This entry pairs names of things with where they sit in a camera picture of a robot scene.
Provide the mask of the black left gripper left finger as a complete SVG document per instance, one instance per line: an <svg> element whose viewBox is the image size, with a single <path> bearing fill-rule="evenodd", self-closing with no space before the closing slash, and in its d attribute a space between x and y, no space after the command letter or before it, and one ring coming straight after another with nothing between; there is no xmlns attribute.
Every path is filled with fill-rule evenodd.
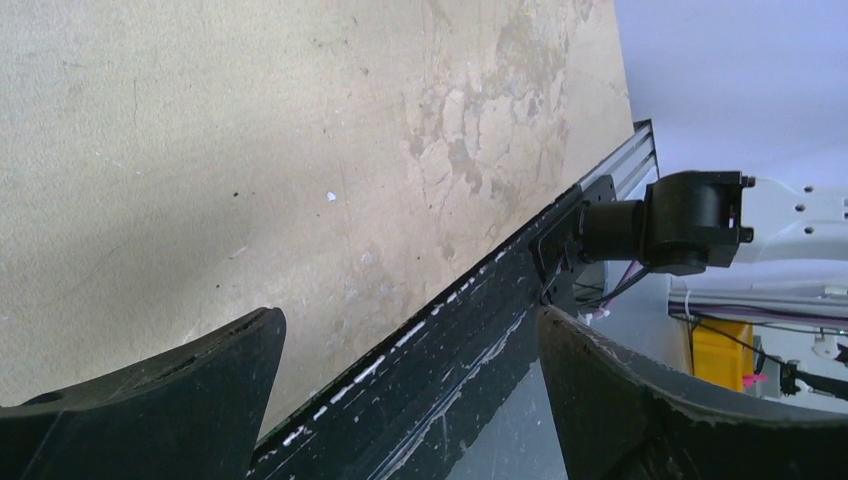
<svg viewBox="0 0 848 480"><path fill-rule="evenodd" d="M260 308L192 342L1 411L5 479L243 479L286 337Z"/></svg>

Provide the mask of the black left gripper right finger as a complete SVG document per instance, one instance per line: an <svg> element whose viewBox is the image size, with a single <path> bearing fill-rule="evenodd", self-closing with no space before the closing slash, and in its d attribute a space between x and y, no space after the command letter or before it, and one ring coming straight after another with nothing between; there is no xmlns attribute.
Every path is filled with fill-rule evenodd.
<svg viewBox="0 0 848 480"><path fill-rule="evenodd" d="M539 358L572 479L843 479L847 418L699 380L546 306Z"/></svg>

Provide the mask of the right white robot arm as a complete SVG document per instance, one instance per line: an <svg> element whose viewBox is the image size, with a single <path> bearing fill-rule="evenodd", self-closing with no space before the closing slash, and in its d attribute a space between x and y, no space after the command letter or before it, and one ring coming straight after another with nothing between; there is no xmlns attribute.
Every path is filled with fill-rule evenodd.
<svg viewBox="0 0 848 480"><path fill-rule="evenodd" d="M740 171L684 171L648 184L640 200L586 207L578 239L583 261L634 261L638 278L735 263L844 261L847 196Z"/></svg>

